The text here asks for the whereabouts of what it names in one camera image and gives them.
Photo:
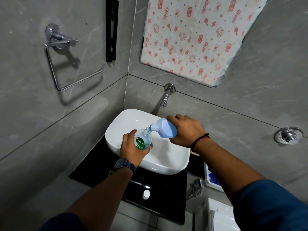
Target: clear plastic bottle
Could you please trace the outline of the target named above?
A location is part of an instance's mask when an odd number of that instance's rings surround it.
[[[162,138],[174,138],[177,134],[174,124],[165,118],[159,119],[156,124],[152,123],[150,130],[158,132],[159,136]]]
[[[149,147],[152,143],[152,135],[150,127],[147,127],[146,129],[138,130],[135,133],[135,145],[138,149],[144,150],[145,148]]]

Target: bottle cap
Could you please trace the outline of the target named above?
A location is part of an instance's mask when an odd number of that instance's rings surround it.
[[[158,131],[158,125],[156,123],[151,124],[151,131]]]
[[[150,197],[150,191],[149,190],[145,190],[142,194],[142,197],[144,200],[147,200]]]

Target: tile floor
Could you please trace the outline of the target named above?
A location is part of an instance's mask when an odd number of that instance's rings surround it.
[[[193,215],[186,212],[185,224],[177,225],[141,208],[121,201],[110,231],[192,231]]]

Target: black watch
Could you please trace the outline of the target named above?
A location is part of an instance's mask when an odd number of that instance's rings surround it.
[[[136,171],[136,166],[134,166],[133,163],[130,163],[130,162],[129,162],[127,159],[125,159],[125,158],[119,159],[119,160],[115,163],[115,166],[114,166],[115,169],[123,168],[123,167],[130,168],[130,169],[133,171],[133,173],[135,173],[135,171]]]

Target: wall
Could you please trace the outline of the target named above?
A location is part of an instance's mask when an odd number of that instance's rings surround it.
[[[60,199],[65,183],[57,181],[67,179],[123,110],[136,0],[119,1],[116,61],[106,63],[105,0],[0,0],[0,227],[12,230],[12,217],[40,224],[84,192],[66,200],[63,191]],[[102,63],[104,71],[57,91],[44,52],[49,23],[79,39],[70,51],[51,49],[61,86]],[[44,201],[31,203],[42,193]]]
[[[268,0],[217,88],[139,62],[147,4],[137,0],[124,108],[199,119],[222,147],[308,201],[308,139],[295,146],[273,140],[274,132],[286,126],[308,133],[308,0]],[[177,92],[160,109],[169,82]]]

